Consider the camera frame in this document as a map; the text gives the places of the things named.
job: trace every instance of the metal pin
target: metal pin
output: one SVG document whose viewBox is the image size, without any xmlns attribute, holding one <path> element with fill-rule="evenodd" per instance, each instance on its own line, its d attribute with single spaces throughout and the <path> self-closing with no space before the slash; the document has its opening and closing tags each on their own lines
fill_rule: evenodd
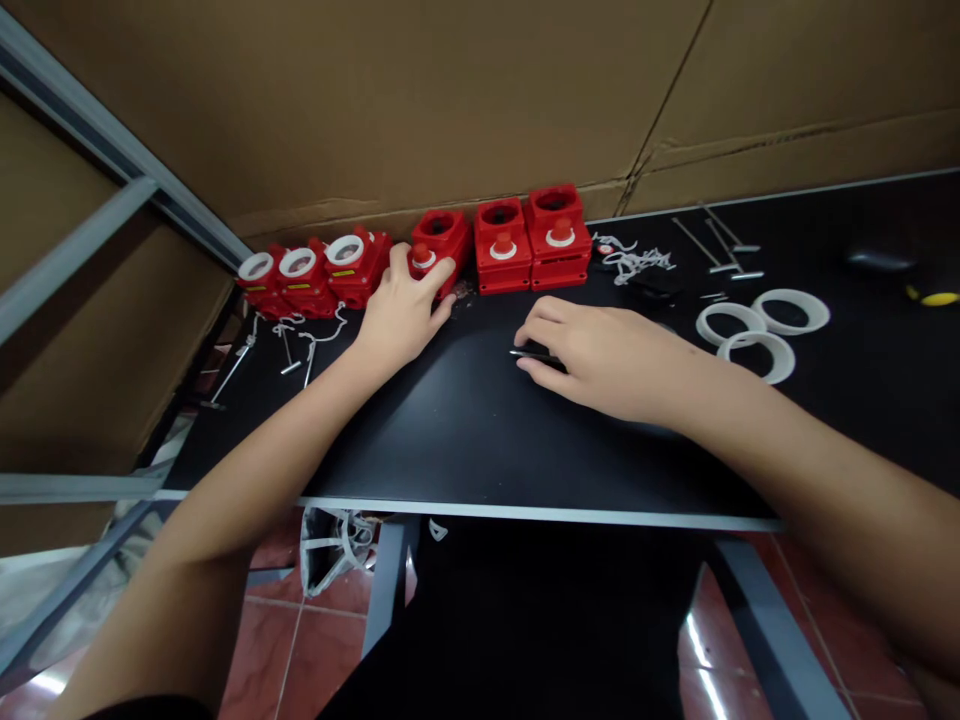
<svg viewBox="0 0 960 720">
<path fill-rule="evenodd" d="M 310 350 L 309 350 L 309 352 L 307 353 L 307 374 L 306 374 L 306 376 L 303 378 L 303 389 L 304 389 L 304 390 L 306 390 L 306 389 L 307 389 L 307 385 L 310 384 L 310 373 L 313 372 L 313 355 L 314 355 L 314 350 L 316 350 L 316 348 L 317 348 L 317 344 L 311 340 L 311 341 L 310 341 Z"/>
<path fill-rule="evenodd" d="M 730 272 L 732 270 L 743 272 L 743 268 L 740 267 L 740 263 L 730 263 L 729 265 L 717 265 L 716 267 L 710 268 L 710 274 L 715 275 L 718 272 Z"/>
<path fill-rule="evenodd" d="M 719 226 L 723 229 L 723 231 L 724 231 L 725 233 L 727 233 L 727 235 L 730 236 L 730 239 L 733 240 L 733 245 L 734 245 L 733 252 L 735 252 L 735 253 L 757 252 L 757 250 L 760 249 L 760 246 L 759 246 L 759 245 L 744 245 L 742 242 L 740 242 L 740 238 L 738 238 L 738 237 L 734 234 L 733 230 L 731 230 L 730 228 L 728 228 L 728 227 L 726 226 L 726 224 L 723 222 L 723 220 L 721 220 L 720 218 L 717 217 L 717 214 L 716 214 L 715 212 L 713 212 L 713 210 L 711 210 L 708 205 L 704 205 L 702 202 L 697 203 L 697 205 L 698 205 L 699 207 L 703 208 L 703 209 L 706 211 L 707 215 L 709 215 L 710 218 L 711 218 L 715 223 L 717 223 L 717 225 L 719 225 Z"/>
<path fill-rule="evenodd" d="M 240 348 L 240 353 L 237 356 L 237 361 L 233 364 L 233 367 L 230 368 L 230 372 L 227 373 L 227 376 L 223 379 L 223 382 L 220 383 L 220 387 L 217 388 L 217 391 L 213 394 L 213 397 L 209 400 L 204 400 L 200 403 L 203 407 L 213 408 L 214 410 L 226 410 L 226 405 L 220 405 L 217 402 L 217 398 L 220 397 L 220 393 L 223 392 L 223 389 L 227 386 L 227 383 L 230 382 L 230 378 L 233 377 L 233 374 L 237 371 L 237 368 L 240 367 L 240 363 L 243 362 L 243 359 L 247 356 L 247 353 L 250 352 L 250 346 L 244 345 Z"/>
<path fill-rule="evenodd" d="M 736 263 L 738 272 L 743 272 L 743 268 L 740 267 L 740 263 L 733 256 L 733 253 L 730 252 L 730 248 L 727 247 L 727 244 L 723 241 L 723 235 L 720 234 L 720 231 L 717 230 L 717 226 L 713 224 L 713 220 L 710 218 L 706 219 L 707 227 L 710 228 L 710 232 L 713 233 L 713 236 L 717 239 L 717 242 L 720 243 L 720 247 L 723 248 L 723 251 L 727 254 L 727 257 L 730 258 L 730 262 Z"/>
<path fill-rule="evenodd" d="M 283 338 L 283 347 L 284 347 L 284 348 L 286 349 L 286 351 L 287 351 L 287 363 L 288 363 L 287 367 L 285 367 L 283 370 L 280 371 L 280 374 L 281 374 L 281 375 L 289 375 L 289 374 L 292 373 L 294 370 L 296 370 L 298 367 L 300 367 L 301 365 L 303 365 L 303 363 L 300 362 L 299 360 L 297 360 L 296 362 L 293 361 L 293 357 L 290 355 L 290 343 L 287 342 L 287 334 L 286 334 L 285 332 L 280 333 L 280 337 Z"/>
<path fill-rule="evenodd" d="M 674 224 L 675 224 L 678 228 L 680 228 L 681 230 L 683 230 L 683 234 L 684 234 L 684 235 L 686 235 L 688 238 L 690 238 L 691 240 L 693 240 L 694 244 L 695 244 L 698 248 L 700 248 L 700 252 L 702 252 L 704 255 L 706 255 L 706 256 L 710 259 L 710 262 L 713 263 L 714 268 L 722 267 L 721 264 L 720 264 L 720 261 L 717 260 L 717 259 L 713 256 L 713 254 L 703 246 L 703 243 L 701 243 L 699 240 L 697 240 L 697 236 L 696 236 L 696 235 L 694 235 L 692 232 L 690 232 L 689 230 L 687 230 L 686 227 L 684 227 L 683 223 L 680 222 L 680 220 L 679 220 L 678 218 L 670 218 L 670 219 L 673 220 Z"/>
</svg>

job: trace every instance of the black tabletop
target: black tabletop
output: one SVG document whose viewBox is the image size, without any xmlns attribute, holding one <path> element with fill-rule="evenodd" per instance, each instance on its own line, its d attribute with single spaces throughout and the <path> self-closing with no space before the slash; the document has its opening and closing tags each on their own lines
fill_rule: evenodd
<svg viewBox="0 0 960 720">
<path fill-rule="evenodd" d="M 725 290 L 732 301 L 749 305 L 772 288 L 812 293 L 833 318 L 819 332 L 789 338 L 797 368 L 778 388 L 867 447 L 960 494 L 960 453 L 953 447 L 960 437 L 960 380 L 953 372 L 960 349 L 957 308 L 924 308 L 905 298 L 902 279 L 861 276 L 842 262 L 851 242 L 892 223 L 907 222 L 910 233 L 937 245 L 950 236 L 949 200 L 958 189 L 960 177 L 945 175 L 718 208 L 744 242 L 763 248 L 744 266 L 765 277 L 740 283 L 708 275 L 706 259 L 671 222 L 679 217 L 712 240 L 700 210 L 593 224 L 591 231 L 638 241 L 638 250 L 670 252 L 683 293 L 673 306 L 650 310 L 615 287 L 611 275 L 592 271 L 587 285 L 552 294 L 640 309 L 711 349 L 694 328 L 707 303 L 700 295 Z M 956 238 L 955 223 L 952 233 Z M 953 252 L 949 242 L 940 244 L 928 252 Z M 455 504 L 474 506 L 480 515 L 498 514 L 490 508 L 530 517 L 650 514 L 633 521 L 681 526 L 698 523 L 656 518 L 693 516 L 704 518 L 704 527 L 725 526 L 708 519 L 716 516 L 774 517 L 745 482 L 687 439 L 569 403 L 517 370 L 507 351 L 537 298 L 513 293 L 461 300 L 423 355 L 344 429 L 305 497 L 359 509 Z M 349 324 L 340 337 L 318 345 L 314 376 L 356 337 L 362 313 L 345 316 Z M 221 395 L 228 409 L 201 411 L 165 490 L 192 488 L 302 388 L 303 371 L 280 375 L 286 357 L 268 327 L 261 326 L 256 346 Z M 305 327 L 324 336 L 335 323 Z M 293 348 L 305 358 L 305 341 L 295 340 Z M 764 361 L 742 352 L 748 363 Z"/>
</svg>

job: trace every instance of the cardboard wall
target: cardboard wall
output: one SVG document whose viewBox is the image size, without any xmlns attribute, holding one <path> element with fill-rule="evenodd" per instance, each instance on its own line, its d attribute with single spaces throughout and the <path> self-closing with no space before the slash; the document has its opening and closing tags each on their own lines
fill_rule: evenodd
<svg viewBox="0 0 960 720">
<path fill-rule="evenodd" d="M 0 292 L 116 191 L 0 95 Z M 131 219 L 0 348 L 0 472 L 129 473 L 231 284 L 149 211 Z M 111 507 L 2 507 L 0 555 L 96 540 Z"/>
<path fill-rule="evenodd" d="M 601 218 L 960 162 L 952 0 L 0 1 L 256 247 L 559 182 Z"/>
</svg>

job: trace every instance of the red plastic enclosure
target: red plastic enclosure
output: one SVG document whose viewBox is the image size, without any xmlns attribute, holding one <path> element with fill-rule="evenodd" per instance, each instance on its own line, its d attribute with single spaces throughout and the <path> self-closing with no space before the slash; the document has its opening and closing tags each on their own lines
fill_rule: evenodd
<svg viewBox="0 0 960 720">
<path fill-rule="evenodd" d="M 480 294 L 529 290 L 533 254 L 519 198 L 483 203 L 473 222 Z"/>
<path fill-rule="evenodd" d="M 473 228 L 462 212 L 430 210 L 414 228 L 411 239 L 413 250 L 407 256 L 411 277 L 420 280 L 447 257 L 452 257 L 457 263 L 453 274 L 437 292 L 437 299 L 443 299 L 453 290 L 457 278 L 470 259 Z"/>
<path fill-rule="evenodd" d="M 274 243 L 267 252 L 248 257 L 237 270 L 237 285 L 247 291 L 246 301 L 271 322 L 295 312 L 280 295 L 280 261 L 286 254 L 286 248 Z"/>
<path fill-rule="evenodd" d="M 583 285 L 593 240 L 583 222 L 583 202 L 573 185 L 530 193 L 523 208 L 533 251 L 534 291 Z"/>
<path fill-rule="evenodd" d="M 383 271 L 390 265 L 391 247 L 389 235 L 367 232 L 362 225 L 353 229 L 353 235 L 344 235 L 327 245 L 327 284 L 348 308 L 359 310 L 367 306 L 380 286 Z"/>
<path fill-rule="evenodd" d="M 337 311 L 324 269 L 324 249 L 318 238 L 310 238 L 307 247 L 295 248 L 280 260 L 280 295 L 308 320 L 333 317 Z"/>
</svg>

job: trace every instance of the white plastic ring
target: white plastic ring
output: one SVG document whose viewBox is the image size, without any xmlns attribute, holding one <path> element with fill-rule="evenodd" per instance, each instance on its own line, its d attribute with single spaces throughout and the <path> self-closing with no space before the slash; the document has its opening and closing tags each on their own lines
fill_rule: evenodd
<svg viewBox="0 0 960 720">
<path fill-rule="evenodd" d="M 573 241 L 577 239 L 577 234 L 573 231 L 573 228 L 570 228 L 570 237 L 566 240 L 556 240 L 553 237 L 553 230 L 547 230 L 547 245 L 552 245 L 553 247 L 567 247 L 568 245 L 573 245 Z"/>
<path fill-rule="evenodd" d="M 317 254 L 310 248 L 291 250 L 280 261 L 280 272 L 286 277 L 300 277 L 313 270 Z"/>
<path fill-rule="evenodd" d="M 510 251 L 505 253 L 498 253 L 496 250 L 493 249 L 493 245 L 490 246 L 490 257 L 492 257 L 494 260 L 509 260 L 516 254 L 517 254 L 516 243 L 510 243 Z"/>
<path fill-rule="evenodd" d="M 344 251 L 350 247 L 354 248 L 353 252 L 344 254 Z M 337 238 L 327 245 L 324 254 L 326 254 L 327 260 L 329 260 L 332 265 L 349 265 L 354 263 L 363 255 L 363 238 L 359 235 L 344 235 L 342 238 Z"/>
<path fill-rule="evenodd" d="M 253 282 L 265 277 L 273 269 L 273 256 L 270 253 L 256 253 L 251 255 L 237 270 L 241 280 Z"/>
<path fill-rule="evenodd" d="M 424 268 L 428 268 L 428 267 L 430 267 L 431 265 L 433 265 L 436 261 L 437 261 L 437 254 L 436 254 L 433 250 L 431 250 L 431 251 L 430 251 L 430 257 L 429 257 L 429 258 L 427 258 L 427 259 L 426 259 L 424 262 L 422 262 L 422 263 L 418 263 L 416 260 L 414 260 L 414 261 L 413 261 L 413 266 L 414 266 L 415 268 L 419 268 L 420 270 L 423 270 Z"/>
<path fill-rule="evenodd" d="M 739 303 L 714 303 L 713 305 L 707 305 L 703 309 L 703 312 L 697 317 L 697 332 L 700 333 L 700 337 L 708 343 L 717 345 L 718 347 L 723 345 L 727 338 L 711 328 L 707 323 L 707 318 L 711 315 L 730 315 L 731 317 L 735 317 L 747 326 L 747 332 L 764 332 L 767 329 L 767 324 L 763 318 L 746 305 L 740 305 Z M 748 341 L 737 345 L 737 347 L 746 347 L 752 344 L 752 341 Z"/>
<path fill-rule="evenodd" d="M 793 373 L 797 366 L 797 357 L 793 354 L 787 341 L 768 332 L 752 332 L 750 330 L 736 335 L 731 335 L 717 350 L 717 357 L 730 362 L 730 351 L 737 347 L 743 347 L 741 344 L 753 345 L 758 343 L 770 351 L 773 356 L 773 369 L 765 376 L 764 381 L 770 385 L 776 385 L 786 380 Z"/>
<path fill-rule="evenodd" d="M 803 327 L 796 325 L 786 325 L 778 320 L 774 320 L 763 309 L 765 302 L 779 300 L 796 305 L 807 314 L 807 324 Z M 804 333 L 819 330 L 830 322 L 830 308 L 823 301 L 814 297 L 810 293 L 800 292 L 799 290 L 788 290 L 782 288 L 779 290 L 768 290 L 753 301 L 753 310 L 767 324 L 767 329 L 777 335 L 803 335 Z"/>
</svg>

